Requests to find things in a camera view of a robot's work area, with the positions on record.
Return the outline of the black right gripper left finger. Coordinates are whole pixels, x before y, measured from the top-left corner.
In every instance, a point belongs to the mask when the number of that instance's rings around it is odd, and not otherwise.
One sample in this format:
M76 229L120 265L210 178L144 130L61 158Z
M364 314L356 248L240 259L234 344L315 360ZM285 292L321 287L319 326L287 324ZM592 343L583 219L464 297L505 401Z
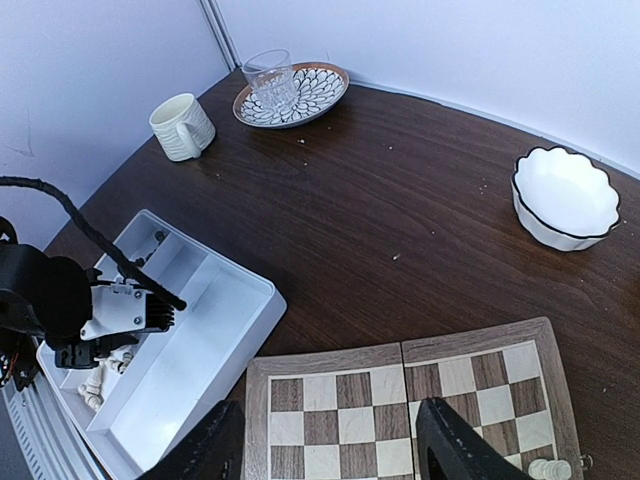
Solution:
M240 479L245 417L237 401L218 402L143 479Z

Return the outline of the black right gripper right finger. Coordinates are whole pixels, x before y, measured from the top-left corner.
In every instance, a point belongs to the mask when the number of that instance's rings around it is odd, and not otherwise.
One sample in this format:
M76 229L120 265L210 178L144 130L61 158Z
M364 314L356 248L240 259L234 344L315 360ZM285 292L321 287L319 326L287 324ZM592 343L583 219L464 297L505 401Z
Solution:
M529 479L440 397L421 401L416 437L422 479Z

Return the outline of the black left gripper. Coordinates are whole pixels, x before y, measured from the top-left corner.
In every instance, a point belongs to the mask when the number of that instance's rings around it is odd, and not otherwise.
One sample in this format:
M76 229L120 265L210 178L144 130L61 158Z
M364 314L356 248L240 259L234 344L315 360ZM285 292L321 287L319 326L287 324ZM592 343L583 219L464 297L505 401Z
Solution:
M138 343L127 333L81 338L93 314L91 295L109 284L99 279L101 274L20 244L13 225L1 220L2 385L14 380L23 389L32 382L37 370L33 337L55 352L55 366L61 369L92 369L113 351Z

